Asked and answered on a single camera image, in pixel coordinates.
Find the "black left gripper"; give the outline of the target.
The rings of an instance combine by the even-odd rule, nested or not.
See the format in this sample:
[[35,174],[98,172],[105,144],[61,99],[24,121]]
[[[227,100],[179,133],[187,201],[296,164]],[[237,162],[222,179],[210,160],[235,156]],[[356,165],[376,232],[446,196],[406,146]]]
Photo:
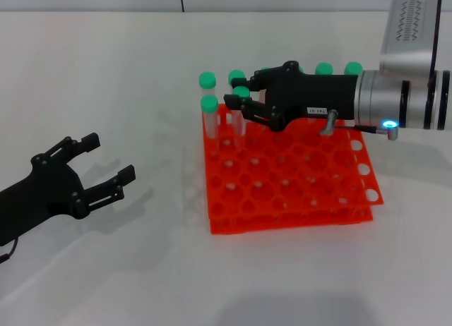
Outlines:
[[45,155],[32,158],[32,171],[18,183],[1,191],[1,245],[5,246],[57,215],[82,219],[94,210],[124,199],[124,186],[136,180],[128,165],[111,179],[88,189],[72,168],[59,161],[93,151],[100,146],[98,134],[80,141],[65,137]]

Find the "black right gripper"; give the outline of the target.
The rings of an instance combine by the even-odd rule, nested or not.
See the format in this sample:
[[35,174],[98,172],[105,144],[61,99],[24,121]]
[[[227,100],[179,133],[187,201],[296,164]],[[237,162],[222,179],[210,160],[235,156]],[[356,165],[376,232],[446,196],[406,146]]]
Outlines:
[[288,61],[257,70],[249,79],[231,80],[232,87],[266,90],[265,104],[239,95],[225,95],[224,101],[244,119],[278,132],[297,119],[325,119],[330,111],[336,111],[339,120],[354,119],[357,81],[356,75],[306,74],[296,61]]

